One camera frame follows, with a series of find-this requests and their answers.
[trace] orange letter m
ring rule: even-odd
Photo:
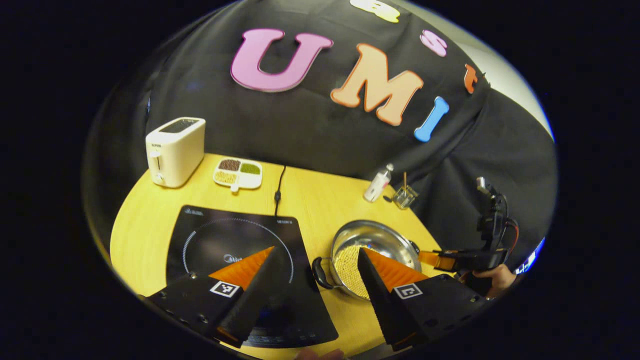
[[[387,55],[369,44],[358,44],[360,59],[341,88],[331,91],[331,99],[338,104],[355,108],[360,105],[358,93],[363,86],[364,110],[376,110],[376,116],[387,124],[398,126],[402,113],[413,94],[424,84],[416,73],[405,70],[389,80]]]

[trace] black cable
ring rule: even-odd
[[[518,222],[512,218],[507,219],[507,226],[513,227],[513,229],[516,231],[515,239],[513,240],[513,243],[511,244],[511,249],[509,250],[509,256],[510,256],[511,253],[515,250],[516,244],[518,243],[518,238],[520,237],[520,226],[518,225]]]
[[[506,225],[506,223],[510,220],[509,219],[509,204],[507,204],[507,197],[504,195],[500,195],[500,197],[502,197],[502,201],[504,201],[504,212],[505,212],[505,220],[504,223]],[[500,234],[500,242],[502,243],[502,246],[504,246],[504,241],[502,241],[504,239],[504,235],[507,233],[507,227],[504,226],[504,228],[502,229],[502,234]]]
[[[284,175],[284,170],[286,170],[287,165],[282,168],[282,173],[280,173],[280,180],[278,181],[278,190],[276,191],[276,195],[273,197],[276,200],[276,211],[273,213],[273,216],[278,216],[278,204],[280,203],[280,198],[282,197],[282,193],[280,192],[280,185],[282,184],[282,176]]]

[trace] brown beans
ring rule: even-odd
[[[233,159],[226,159],[220,163],[219,167],[223,170],[237,171],[238,168],[240,167],[240,161],[233,160]]]

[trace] glass cup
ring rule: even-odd
[[[406,209],[411,206],[416,197],[418,197],[418,193],[415,192],[411,186],[403,186],[396,191],[396,194],[394,195],[394,203],[399,209]]]

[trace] induction cooktop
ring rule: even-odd
[[[270,246],[285,250],[285,287],[268,300],[243,346],[306,347],[338,338],[309,266],[298,221],[183,206],[166,266],[171,285],[189,272],[211,274]]]

